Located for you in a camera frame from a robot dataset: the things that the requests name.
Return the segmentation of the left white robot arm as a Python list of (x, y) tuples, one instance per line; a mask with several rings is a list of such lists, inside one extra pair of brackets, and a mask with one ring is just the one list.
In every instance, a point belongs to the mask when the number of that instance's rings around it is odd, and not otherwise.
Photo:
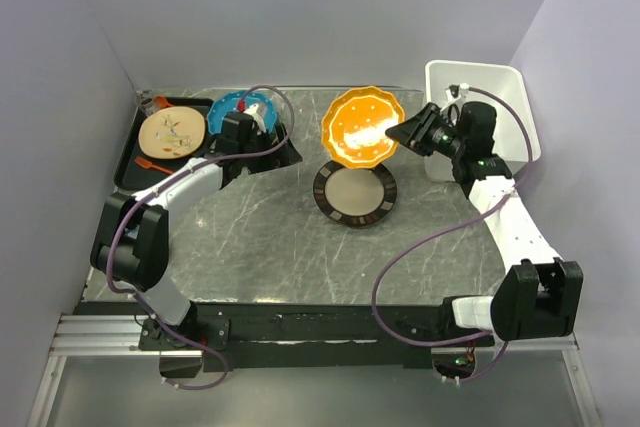
[(294, 165), (301, 156), (280, 121), (262, 131), (255, 114), (233, 111), (207, 157), (194, 157), (163, 181), (133, 195), (116, 192), (103, 206), (90, 265), (116, 293), (136, 296), (164, 322), (163, 337), (184, 349), (198, 337), (197, 313), (167, 273), (170, 233), (200, 200), (228, 186), (242, 172)]

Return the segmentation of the orange polka dot plate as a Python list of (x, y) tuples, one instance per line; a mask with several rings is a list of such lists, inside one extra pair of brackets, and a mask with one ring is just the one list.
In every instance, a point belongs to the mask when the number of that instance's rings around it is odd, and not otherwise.
[(349, 169), (373, 169), (394, 155), (398, 142), (386, 130), (405, 121), (395, 95), (376, 86), (338, 96), (321, 122), (321, 144), (331, 160)]

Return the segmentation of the brown rimmed beige plate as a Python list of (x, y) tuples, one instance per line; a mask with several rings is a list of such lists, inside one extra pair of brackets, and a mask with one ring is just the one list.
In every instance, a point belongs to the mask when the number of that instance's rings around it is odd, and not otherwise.
[(395, 206), (398, 187), (383, 165), (372, 169), (349, 169), (335, 161), (316, 173), (313, 198), (330, 220), (351, 228), (365, 228), (385, 219)]

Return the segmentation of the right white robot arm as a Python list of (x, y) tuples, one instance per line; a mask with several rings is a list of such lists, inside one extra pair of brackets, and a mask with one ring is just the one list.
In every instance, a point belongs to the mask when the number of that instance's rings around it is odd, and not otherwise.
[(516, 179), (494, 151), (496, 125), (496, 109), (485, 102), (465, 103), (456, 122), (429, 103), (386, 131), (420, 156), (439, 153), (450, 160), (455, 182), (487, 226), (504, 264), (494, 294), (442, 303), (436, 345), (460, 345), (480, 332), (514, 341), (565, 337), (574, 329), (582, 269), (561, 258), (529, 215)]

